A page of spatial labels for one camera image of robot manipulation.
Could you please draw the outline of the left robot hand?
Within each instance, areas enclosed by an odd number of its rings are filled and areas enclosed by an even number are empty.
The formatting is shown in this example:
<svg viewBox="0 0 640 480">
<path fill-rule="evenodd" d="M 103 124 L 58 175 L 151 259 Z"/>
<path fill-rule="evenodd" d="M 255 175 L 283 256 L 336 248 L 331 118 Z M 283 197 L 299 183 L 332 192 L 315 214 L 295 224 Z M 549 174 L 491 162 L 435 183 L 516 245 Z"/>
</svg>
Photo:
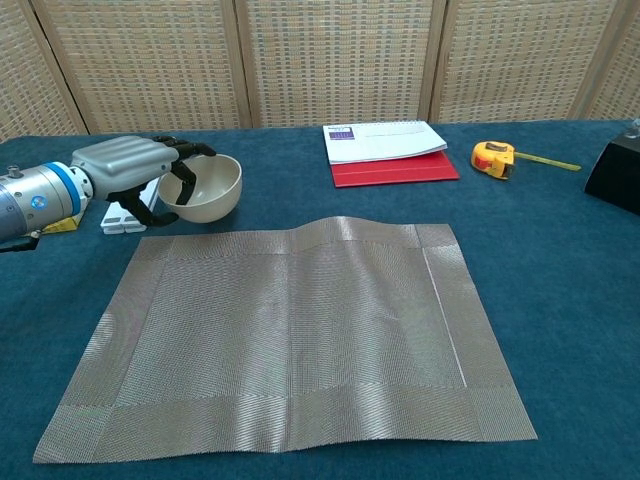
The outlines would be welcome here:
<svg viewBox="0 0 640 480">
<path fill-rule="evenodd" d="M 154 215 L 140 194 L 150 181 L 171 174 L 181 182 L 177 203 L 186 204 L 193 196 L 197 176 L 185 161 L 196 155 L 213 157 L 216 151 L 204 143 L 173 136 L 131 135 L 75 150 L 71 165 L 90 179 L 96 199 L 118 203 L 147 227 L 164 227 L 178 215 Z"/>
</svg>

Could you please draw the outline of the beige bowl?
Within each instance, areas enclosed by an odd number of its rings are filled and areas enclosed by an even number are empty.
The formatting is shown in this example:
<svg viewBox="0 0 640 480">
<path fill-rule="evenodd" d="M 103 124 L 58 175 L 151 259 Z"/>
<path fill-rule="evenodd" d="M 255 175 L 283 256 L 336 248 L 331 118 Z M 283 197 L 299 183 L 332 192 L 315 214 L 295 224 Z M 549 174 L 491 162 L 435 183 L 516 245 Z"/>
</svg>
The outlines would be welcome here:
<svg viewBox="0 0 640 480">
<path fill-rule="evenodd" d="M 194 191 L 185 205 L 177 203 L 181 181 L 168 173 L 160 178 L 159 198 L 181 219 L 191 223 L 211 223 L 229 214 L 238 204 L 243 169 L 233 157 L 218 154 L 187 159 L 186 166 L 195 173 Z"/>
</svg>

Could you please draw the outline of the gray woven placemat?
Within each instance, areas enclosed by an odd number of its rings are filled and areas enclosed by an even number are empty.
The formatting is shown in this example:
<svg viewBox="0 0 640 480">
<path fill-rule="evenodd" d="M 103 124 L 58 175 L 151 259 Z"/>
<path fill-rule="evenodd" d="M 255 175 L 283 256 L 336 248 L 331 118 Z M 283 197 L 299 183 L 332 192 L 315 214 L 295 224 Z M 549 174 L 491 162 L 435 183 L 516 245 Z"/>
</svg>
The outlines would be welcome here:
<svg viewBox="0 0 640 480">
<path fill-rule="evenodd" d="M 535 438 L 452 229 L 338 216 L 141 240 L 33 459 Z"/>
</svg>

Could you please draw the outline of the white folding stand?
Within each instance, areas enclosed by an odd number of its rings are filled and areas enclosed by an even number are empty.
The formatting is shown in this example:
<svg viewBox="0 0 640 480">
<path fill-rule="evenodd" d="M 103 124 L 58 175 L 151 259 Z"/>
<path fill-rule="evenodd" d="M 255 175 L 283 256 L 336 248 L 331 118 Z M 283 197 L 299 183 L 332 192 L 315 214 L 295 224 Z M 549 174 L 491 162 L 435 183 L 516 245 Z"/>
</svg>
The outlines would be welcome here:
<svg viewBox="0 0 640 480">
<path fill-rule="evenodd" d="M 140 198 L 151 211 L 154 210 L 158 198 L 158 179 L 152 180 L 141 192 Z M 143 232 L 147 229 L 132 214 L 113 202 L 107 209 L 100 226 L 106 235 Z"/>
</svg>

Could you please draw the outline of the yellow curry box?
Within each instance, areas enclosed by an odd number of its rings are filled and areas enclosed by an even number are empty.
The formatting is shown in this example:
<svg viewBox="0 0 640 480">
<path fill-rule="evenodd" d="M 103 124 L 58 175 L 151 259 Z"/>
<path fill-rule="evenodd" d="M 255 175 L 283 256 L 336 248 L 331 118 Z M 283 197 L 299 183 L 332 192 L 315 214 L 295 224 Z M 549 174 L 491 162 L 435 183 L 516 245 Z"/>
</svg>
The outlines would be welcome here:
<svg viewBox="0 0 640 480">
<path fill-rule="evenodd" d="M 65 219 L 59 220 L 55 223 L 52 223 L 44 227 L 42 232 L 44 234 L 52 234 L 52 233 L 63 233 L 63 232 L 75 231 L 78 229 L 83 216 L 84 216 L 84 213 L 80 212 L 71 217 L 67 217 Z"/>
</svg>

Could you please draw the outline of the woven wood screen panel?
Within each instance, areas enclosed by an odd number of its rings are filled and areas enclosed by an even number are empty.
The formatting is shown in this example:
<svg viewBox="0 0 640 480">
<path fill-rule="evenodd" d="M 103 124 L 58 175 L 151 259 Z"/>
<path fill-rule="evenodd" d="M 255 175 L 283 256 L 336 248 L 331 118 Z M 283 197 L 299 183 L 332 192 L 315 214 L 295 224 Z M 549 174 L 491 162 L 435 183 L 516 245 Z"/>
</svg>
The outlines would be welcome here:
<svg viewBox="0 0 640 480">
<path fill-rule="evenodd" d="M 32 0 L 92 133 L 249 128 L 235 0 Z"/>
<path fill-rule="evenodd" d="M 565 120 L 618 0 L 447 0 L 429 118 Z"/>
<path fill-rule="evenodd" d="M 0 0 L 0 143 L 88 132 L 29 0 Z"/>
<path fill-rule="evenodd" d="M 448 0 L 233 0 L 253 127 L 428 119 Z"/>
<path fill-rule="evenodd" d="M 627 120 L 640 115 L 640 0 L 614 9 L 570 107 L 570 119 Z"/>
</svg>

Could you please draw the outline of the white desk calendar red base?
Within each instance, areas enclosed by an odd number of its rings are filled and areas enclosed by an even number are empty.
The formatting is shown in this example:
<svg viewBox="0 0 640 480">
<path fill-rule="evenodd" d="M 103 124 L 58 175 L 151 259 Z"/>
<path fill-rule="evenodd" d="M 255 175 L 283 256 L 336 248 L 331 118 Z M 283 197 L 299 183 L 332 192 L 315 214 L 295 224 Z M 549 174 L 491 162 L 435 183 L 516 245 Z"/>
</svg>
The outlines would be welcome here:
<svg viewBox="0 0 640 480">
<path fill-rule="evenodd" d="M 423 120 L 325 125 L 323 135 L 337 188 L 460 178 L 446 141 Z"/>
</svg>

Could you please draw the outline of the yellow tape measure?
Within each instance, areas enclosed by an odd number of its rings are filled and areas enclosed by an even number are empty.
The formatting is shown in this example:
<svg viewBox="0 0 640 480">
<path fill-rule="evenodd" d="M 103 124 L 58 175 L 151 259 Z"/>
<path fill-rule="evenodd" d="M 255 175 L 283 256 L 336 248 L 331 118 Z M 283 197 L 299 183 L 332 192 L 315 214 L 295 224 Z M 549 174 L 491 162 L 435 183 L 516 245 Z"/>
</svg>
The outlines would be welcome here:
<svg viewBox="0 0 640 480">
<path fill-rule="evenodd" d="M 524 153 L 506 142 L 482 141 L 476 144 L 471 154 L 471 166 L 498 180 L 508 180 L 513 173 L 516 160 L 528 160 L 568 171 L 580 171 L 581 166 L 567 162 L 552 160 L 529 153 Z"/>
</svg>

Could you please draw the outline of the blue tablecloth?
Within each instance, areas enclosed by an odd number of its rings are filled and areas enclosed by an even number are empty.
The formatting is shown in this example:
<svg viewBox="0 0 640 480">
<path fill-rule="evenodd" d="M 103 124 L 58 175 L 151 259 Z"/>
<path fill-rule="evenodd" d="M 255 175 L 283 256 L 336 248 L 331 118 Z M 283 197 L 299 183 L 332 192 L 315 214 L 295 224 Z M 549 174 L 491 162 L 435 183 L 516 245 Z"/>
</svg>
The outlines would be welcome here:
<svg viewBox="0 0 640 480">
<path fill-rule="evenodd" d="M 0 480 L 640 480 L 640 216 L 584 193 L 621 121 L 442 124 L 460 178 L 337 189 L 318 127 L 188 131 L 243 166 L 238 207 L 212 231 L 288 229 L 349 215 L 446 223 L 519 390 L 530 442 L 379 441 L 288 454 L 39 465 L 32 457 L 138 244 L 106 236 L 101 202 L 74 232 L 0 254 Z M 517 159 L 508 180 L 474 146 Z"/>
</svg>

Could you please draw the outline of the black box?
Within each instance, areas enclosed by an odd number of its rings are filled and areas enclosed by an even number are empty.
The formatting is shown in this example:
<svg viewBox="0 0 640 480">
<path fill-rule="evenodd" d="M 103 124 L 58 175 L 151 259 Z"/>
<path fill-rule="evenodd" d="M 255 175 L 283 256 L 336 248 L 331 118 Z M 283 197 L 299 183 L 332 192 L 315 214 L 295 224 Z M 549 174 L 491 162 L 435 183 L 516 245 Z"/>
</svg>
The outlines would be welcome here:
<svg viewBox="0 0 640 480">
<path fill-rule="evenodd" d="M 640 117 L 603 149 L 584 192 L 640 216 Z"/>
</svg>

